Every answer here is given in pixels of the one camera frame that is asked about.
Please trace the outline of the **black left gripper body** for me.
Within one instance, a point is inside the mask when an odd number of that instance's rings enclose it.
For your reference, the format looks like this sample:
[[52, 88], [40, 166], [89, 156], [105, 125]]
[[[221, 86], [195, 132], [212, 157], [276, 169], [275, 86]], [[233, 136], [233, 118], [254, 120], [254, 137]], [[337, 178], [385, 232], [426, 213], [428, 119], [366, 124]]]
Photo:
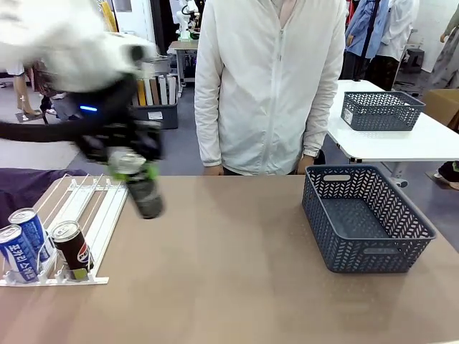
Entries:
[[139, 153], [136, 124], [130, 110], [135, 91], [136, 78], [122, 77], [103, 90], [72, 93], [71, 100], [76, 105], [94, 110], [80, 109], [81, 118], [67, 124], [66, 138], [79, 149], [80, 138], [89, 135], [102, 140], [109, 153], [117, 147], [130, 148]]

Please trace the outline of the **black drink can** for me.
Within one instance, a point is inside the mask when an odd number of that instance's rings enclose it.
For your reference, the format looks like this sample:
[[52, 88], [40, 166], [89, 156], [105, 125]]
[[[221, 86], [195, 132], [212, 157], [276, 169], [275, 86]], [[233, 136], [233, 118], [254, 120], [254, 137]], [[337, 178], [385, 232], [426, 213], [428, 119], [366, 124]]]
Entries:
[[114, 148], [108, 159], [113, 177], [123, 182], [143, 219], [155, 219], [164, 210], [154, 162], [130, 148]]

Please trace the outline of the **blue Pocari Sweat can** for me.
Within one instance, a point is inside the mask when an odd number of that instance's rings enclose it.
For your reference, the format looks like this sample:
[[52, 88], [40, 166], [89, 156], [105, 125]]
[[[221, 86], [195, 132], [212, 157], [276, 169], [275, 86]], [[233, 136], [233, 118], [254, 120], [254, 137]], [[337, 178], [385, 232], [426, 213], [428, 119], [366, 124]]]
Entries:
[[52, 256], [54, 248], [33, 208], [18, 209], [9, 216], [8, 220], [10, 224], [22, 228], [34, 251], [39, 255], [40, 262], [46, 262]]
[[37, 282], [39, 259], [22, 228], [10, 224], [0, 230], [0, 252], [23, 283]]

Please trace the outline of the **person's left hand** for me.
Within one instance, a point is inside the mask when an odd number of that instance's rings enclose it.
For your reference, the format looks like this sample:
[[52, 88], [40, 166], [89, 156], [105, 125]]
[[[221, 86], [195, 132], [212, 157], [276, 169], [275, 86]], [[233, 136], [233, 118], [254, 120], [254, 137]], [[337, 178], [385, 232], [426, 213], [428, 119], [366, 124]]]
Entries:
[[314, 162], [315, 158], [313, 156], [303, 156], [298, 162], [296, 173], [298, 175], [304, 175], [306, 173], [307, 167], [313, 166]]

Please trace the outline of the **grey storage bin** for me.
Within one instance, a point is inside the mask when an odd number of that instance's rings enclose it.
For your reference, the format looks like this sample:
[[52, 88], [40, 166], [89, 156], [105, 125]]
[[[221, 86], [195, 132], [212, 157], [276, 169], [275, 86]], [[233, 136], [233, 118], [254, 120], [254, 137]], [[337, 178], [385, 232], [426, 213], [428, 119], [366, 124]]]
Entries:
[[146, 105], [140, 106], [138, 96], [133, 96], [131, 109], [136, 120], [156, 121], [164, 130], [173, 130], [179, 127], [178, 102], [173, 105]]

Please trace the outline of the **white board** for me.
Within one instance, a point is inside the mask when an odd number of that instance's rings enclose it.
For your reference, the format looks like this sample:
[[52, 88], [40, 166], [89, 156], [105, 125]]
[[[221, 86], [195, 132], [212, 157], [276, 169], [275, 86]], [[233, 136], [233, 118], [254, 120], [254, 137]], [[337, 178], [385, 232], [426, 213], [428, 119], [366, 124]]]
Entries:
[[158, 76], [158, 83], [160, 86], [160, 96], [161, 96], [161, 104], [168, 105], [169, 99], [167, 94], [167, 84], [166, 78], [163, 75]]

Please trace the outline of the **dark purple cloth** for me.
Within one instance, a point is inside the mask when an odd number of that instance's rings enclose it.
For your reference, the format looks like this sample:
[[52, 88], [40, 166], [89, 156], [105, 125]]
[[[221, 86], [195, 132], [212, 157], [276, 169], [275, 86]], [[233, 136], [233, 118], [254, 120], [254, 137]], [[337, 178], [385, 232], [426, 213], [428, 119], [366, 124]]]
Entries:
[[83, 170], [0, 168], [0, 229], [16, 210], [31, 208], [57, 179], [64, 175], [86, 176]]

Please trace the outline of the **black Pepsi can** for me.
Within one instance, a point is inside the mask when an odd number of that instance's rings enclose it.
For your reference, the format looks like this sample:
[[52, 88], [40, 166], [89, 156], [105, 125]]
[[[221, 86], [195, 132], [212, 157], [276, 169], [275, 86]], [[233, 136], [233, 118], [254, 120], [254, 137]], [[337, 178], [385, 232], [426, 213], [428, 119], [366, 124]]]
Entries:
[[50, 237], [70, 271], [70, 278], [87, 280], [94, 261], [79, 224], [76, 221], [59, 223], [52, 229]]

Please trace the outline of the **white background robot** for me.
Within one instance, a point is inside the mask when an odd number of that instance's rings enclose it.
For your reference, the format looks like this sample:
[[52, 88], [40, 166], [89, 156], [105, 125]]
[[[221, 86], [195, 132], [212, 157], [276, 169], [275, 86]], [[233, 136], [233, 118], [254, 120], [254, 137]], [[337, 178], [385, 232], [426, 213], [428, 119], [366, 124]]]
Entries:
[[180, 10], [176, 12], [179, 20], [179, 41], [198, 40], [203, 2], [201, 0], [179, 0], [179, 6]]

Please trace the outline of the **grey plastic basket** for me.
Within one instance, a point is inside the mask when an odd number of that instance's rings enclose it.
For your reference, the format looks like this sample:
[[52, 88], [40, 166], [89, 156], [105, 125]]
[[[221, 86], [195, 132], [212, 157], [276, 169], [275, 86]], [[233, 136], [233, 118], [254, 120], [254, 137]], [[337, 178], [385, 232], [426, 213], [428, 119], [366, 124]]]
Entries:
[[411, 131], [425, 104], [400, 91], [345, 92], [341, 119], [355, 131]]
[[335, 273], [405, 273], [435, 239], [428, 218], [377, 167], [310, 166], [302, 207]]

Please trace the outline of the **black clothes stand pole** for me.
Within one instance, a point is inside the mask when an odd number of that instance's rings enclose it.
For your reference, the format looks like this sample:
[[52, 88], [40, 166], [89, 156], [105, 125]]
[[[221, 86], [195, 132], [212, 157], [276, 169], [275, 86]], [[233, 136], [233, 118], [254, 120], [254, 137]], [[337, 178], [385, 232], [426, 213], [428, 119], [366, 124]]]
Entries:
[[377, 17], [377, 12], [378, 12], [378, 9], [379, 9], [380, 1], [381, 0], [374, 0], [374, 5], [373, 5], [373, 9], [372, 9], [370, 18], [369, 18], [369, 23], [368, 23], [368, 27], [367, 27], [367, 31], [366, 31], [364, 45], [362, 47], [361, 55], [360, 55], [360, 57], [358, 58], [358, 60], [356, 61], [356, 64], [355, 64], [356, 69], [354, 70], [353, 81], [356, 81], [356, 82], [358, 82], [361, 79], [361, 69], [362, 69], [362, 67], [363, 67], [363, 65], [365, 63], [365, 60], [366, 60], [366, 54], [367, 54], [367, 50], [368, 50], [368, 47], [369, 47], [369, 43], [371, 41], [372, 33], [374, 31], [374, 23], [376, 21], [376, 17]]

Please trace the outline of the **white side table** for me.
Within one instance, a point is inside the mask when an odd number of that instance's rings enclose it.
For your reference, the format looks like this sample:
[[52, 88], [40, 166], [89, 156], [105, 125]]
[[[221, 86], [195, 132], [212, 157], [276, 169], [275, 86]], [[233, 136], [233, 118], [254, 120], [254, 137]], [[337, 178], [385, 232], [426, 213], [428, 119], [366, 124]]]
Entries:
[[380, 90], [366, 80], [338, 81], [328, 136], [350, 163], [383, 163], [392, 173], [393, 181], [405, 187], [408, 182], [403, 179], [403, 173], [409, 163], [459, 161], [459, 134], [424, 113], [410, 132], [358, 132], [341, 119], [345, 92]]

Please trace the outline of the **hanging white shirt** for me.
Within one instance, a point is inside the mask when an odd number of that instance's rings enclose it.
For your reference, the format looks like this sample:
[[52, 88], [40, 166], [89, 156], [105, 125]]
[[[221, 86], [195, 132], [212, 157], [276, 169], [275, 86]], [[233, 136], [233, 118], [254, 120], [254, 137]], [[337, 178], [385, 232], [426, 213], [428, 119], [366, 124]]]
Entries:
[[389, 13], [377, 56], [401, 60], [419, 7], [420, 0], [389, 0]]

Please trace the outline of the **grey step stool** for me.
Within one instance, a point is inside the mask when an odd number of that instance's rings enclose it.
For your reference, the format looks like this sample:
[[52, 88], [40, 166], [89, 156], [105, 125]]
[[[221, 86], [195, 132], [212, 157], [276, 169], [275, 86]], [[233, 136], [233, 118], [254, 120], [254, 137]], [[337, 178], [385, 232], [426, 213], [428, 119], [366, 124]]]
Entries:
[[407, 74], [419, 74], [422, 70], [425, 51], [419, 48], [410, 48], [407, 50], [408, 60], [404, 72]]

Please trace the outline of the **cardboard box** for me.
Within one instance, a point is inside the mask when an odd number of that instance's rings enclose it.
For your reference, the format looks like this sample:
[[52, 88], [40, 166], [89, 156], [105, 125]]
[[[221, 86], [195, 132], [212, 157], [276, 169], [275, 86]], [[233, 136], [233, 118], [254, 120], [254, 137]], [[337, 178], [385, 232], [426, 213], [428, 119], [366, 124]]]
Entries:
[[459, 133], [459, 89], [430, 90], [422, 101], [426, 115]]

